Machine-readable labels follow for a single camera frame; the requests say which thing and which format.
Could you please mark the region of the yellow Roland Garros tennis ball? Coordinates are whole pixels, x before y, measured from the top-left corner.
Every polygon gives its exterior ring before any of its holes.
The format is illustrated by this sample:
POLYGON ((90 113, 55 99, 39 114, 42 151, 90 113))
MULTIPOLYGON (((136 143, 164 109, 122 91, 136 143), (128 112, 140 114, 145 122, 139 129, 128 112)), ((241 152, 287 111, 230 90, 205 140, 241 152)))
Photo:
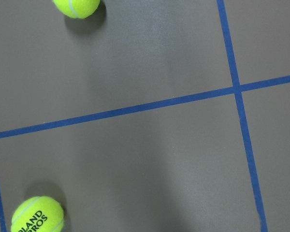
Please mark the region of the yellow Roland Garros tennis ball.
POLYGON ((63 226, 63 208, 48 196, 25 200, 15 210, 11 221, 12 232, 60 232, 63 226))

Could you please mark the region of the yellow tennis ball near edge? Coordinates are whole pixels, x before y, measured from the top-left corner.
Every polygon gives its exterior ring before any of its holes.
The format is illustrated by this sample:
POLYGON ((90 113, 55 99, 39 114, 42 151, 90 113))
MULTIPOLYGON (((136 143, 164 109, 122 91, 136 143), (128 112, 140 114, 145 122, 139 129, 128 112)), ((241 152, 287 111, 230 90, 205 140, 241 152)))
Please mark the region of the yellow tennis ball near edge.
POLYGON ((57 9, 73 19, 85 19, 98 8, 100 0, 53 0, 57 9))

